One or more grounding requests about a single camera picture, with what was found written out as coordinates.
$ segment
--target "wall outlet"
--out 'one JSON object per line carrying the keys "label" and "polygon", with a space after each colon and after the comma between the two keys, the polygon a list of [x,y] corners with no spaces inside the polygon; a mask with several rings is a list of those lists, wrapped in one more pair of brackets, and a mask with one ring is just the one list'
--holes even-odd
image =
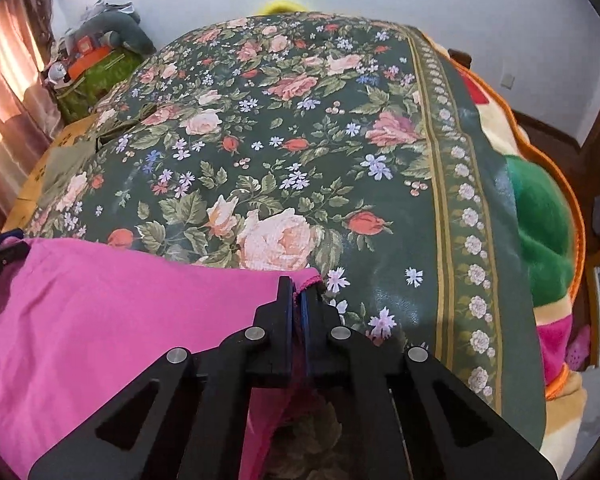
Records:
{"label": "wall outlet", "polygon": [[511,90],[515,79],[516,78],[513,77],[513,74],[504,73],[502,75],[502,81],[500,82],[500,86],[504,86],[504,88],[508,88],[509,90]]}

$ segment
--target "curtain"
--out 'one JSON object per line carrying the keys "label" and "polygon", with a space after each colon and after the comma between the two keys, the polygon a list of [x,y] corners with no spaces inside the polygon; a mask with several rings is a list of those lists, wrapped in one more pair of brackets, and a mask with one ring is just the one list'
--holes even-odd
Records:
{"label": "curtain", "polygon": [[0,0],[0,227],[62,126],[40,77],[49,23],[50,0]]}

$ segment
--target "green blanket patch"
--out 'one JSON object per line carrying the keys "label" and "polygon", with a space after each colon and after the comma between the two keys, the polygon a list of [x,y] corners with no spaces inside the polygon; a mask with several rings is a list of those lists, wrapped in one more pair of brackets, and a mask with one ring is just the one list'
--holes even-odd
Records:
{"label": "green blanket patch", "polygon": [[553,303],[564,297],[574,275],[571,211],[543,168],[518,156],[506,159],[534,306]]}

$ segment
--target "silver screw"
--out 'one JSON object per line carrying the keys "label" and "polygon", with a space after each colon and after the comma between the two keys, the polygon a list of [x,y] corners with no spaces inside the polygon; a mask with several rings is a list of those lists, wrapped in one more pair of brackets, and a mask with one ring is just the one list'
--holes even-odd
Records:
{"label": "silver screw", "polygon": [[416,361],[417,363],[423,363],[427,360],[427,357],[429,357],[429,353],[424,348],[419,346],[409,348],[407,355],[409,356],[409,359]]}
{"label": "silver screw", "polygon": [[187,351],[184,348],[172,348],[167,352],[167,361],[176,365],[187,358]]}
{"label": "silver screw", "polygon": [[335,326],[331,329],[331,337],[334,339],[349,339],[351,337],[351,330],[346,326]]}
{"label": "silver screw", "polygon": [[251,341],[262,339],[265,335],[264,329],[259,326],[251,326],[244,331],[244,336]]}

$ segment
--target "floral bedspread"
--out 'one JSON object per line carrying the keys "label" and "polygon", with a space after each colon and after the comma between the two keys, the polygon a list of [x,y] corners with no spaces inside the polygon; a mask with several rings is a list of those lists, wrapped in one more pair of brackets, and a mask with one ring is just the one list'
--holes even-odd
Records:
{"label": "floral bedspread", "polygon": [[[317,13],[231,20],[165,47],[110,102],[92,133],[158,110],[68,175],[31,235],[315,266],[345,325],[430,349],[539,446],[540,353],[505,163],[419,31]],[[281,478],[344,478],[311,471]]]}

